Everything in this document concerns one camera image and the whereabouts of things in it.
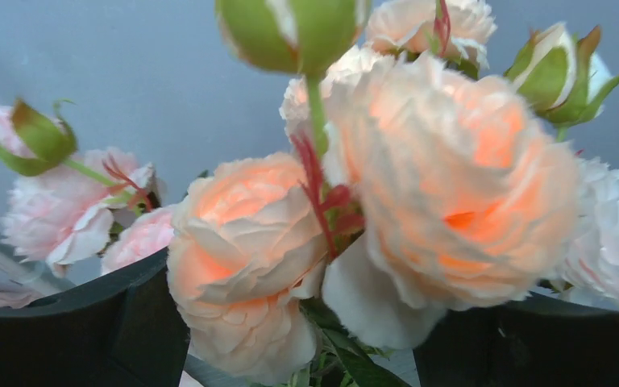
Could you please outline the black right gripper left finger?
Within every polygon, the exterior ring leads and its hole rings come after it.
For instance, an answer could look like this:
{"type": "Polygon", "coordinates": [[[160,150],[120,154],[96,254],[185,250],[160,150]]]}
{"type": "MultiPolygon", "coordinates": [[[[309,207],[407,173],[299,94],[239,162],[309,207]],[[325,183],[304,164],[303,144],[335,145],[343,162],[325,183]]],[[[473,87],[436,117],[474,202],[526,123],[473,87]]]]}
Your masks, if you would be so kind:
{"type": "Polygon", "coordinates": [[[0,308],[0,386],[176,386],[189,331],[166,251],[18,309],[0,308]]]}

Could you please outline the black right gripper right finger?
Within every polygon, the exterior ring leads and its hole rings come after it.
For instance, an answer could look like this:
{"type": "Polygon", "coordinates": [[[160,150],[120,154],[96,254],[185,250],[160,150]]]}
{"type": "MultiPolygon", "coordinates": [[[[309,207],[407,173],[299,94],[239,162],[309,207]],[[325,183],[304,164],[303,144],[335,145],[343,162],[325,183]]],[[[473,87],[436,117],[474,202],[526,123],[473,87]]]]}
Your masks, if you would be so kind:
{"type": "Polygon", "coordinates": [[[423,386],[619,387],[619,311],[536,293],[452,311],[413,358],[423,386]]]}

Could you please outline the peach rose bud stem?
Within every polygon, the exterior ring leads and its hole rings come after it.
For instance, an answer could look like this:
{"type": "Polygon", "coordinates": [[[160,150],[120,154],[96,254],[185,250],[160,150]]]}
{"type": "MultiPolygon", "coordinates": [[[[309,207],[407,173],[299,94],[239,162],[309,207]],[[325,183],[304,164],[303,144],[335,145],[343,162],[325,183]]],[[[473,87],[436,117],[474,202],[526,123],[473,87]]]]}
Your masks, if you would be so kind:
{"type": "Polygon", "coordinates": [[[292,154],[220,165],[172,214],[168,286],[189,351],[263,385],[326,348],[410,349],[450,310],[520,301],[578,218],[574,152],[505,75],[440,43],[376,51],[366,1],[218,1],[247,63],[296,73],[292,154]]]}

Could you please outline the orange pink rose stem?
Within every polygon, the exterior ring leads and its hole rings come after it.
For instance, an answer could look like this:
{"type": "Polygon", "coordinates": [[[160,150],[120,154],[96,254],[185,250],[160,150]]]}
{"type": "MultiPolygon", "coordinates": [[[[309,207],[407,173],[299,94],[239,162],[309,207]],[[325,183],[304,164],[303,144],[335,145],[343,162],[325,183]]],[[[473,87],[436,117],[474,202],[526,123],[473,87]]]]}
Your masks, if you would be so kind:
{"type": "MultiPolygon", "coordinates": [[[[486,69],[486,44],[497,29],[491,6],[485,1],[451,0],[447,10],[450,39],[445,56],[468,60],[486,69]]],[[[440,43],[435,20],[435,1],[387,1],[372,12],[366,26],[366,41],[380,52],[396,48],[428,51],[431,44],[440,43]]]]}

